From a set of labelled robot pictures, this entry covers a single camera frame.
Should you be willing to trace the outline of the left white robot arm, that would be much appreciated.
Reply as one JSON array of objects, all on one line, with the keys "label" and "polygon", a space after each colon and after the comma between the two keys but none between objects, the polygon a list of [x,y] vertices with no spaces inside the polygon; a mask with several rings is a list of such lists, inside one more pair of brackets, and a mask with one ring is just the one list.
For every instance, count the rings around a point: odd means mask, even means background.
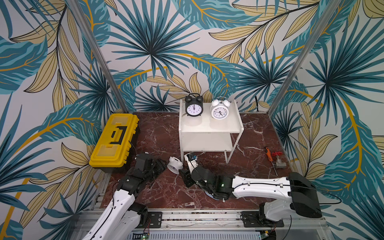
[{"label": "left white robot arm", "polygon": [[136,227],[144,226],[148,208],[136,202],[139,193],[167,168],[164,160],[150,154],[136,156],[132,167],[118,182],[112,200],[84,240],[125,240]]}]

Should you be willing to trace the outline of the black twin-bell alarm clock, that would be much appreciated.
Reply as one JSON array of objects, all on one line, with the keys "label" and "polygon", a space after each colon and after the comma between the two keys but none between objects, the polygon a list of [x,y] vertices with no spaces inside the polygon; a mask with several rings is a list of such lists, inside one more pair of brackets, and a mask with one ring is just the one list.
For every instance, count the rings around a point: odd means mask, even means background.
[{"label": "black twin-bell alarm clock", "polygon": [[198,117],[204,111],[204,98],[198,93],[190,93],[185,97],[186,114],[190,117]]}]

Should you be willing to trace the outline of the white twin-bell alarm clock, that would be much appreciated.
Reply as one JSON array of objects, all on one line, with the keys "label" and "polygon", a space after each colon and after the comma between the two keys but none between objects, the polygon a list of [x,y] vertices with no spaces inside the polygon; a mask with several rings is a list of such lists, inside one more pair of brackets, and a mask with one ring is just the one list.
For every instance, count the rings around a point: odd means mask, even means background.
[{"label": "white twin-bell alarm clock", "polygon": [[216,120],[223,120],[229,115],[231,102],[227,97],[217,97],[211,102],[211,116]]}]

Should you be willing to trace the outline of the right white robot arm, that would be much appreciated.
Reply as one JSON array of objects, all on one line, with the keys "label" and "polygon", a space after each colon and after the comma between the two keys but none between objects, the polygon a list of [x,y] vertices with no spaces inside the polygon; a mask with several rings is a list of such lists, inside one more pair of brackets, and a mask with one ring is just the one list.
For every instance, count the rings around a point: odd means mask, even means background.
[{"label": "right white robot arm", "polygon": [[260,204],[260,221],[278,222],[293,213],[310,219],[322,217],[316,187],[299,173],[292,172],[288,177],[276,179],[251,179],[215,175],[201,166],[180,170],[179,173],[187,187],[197,185],[215,200],[272,199]]}]

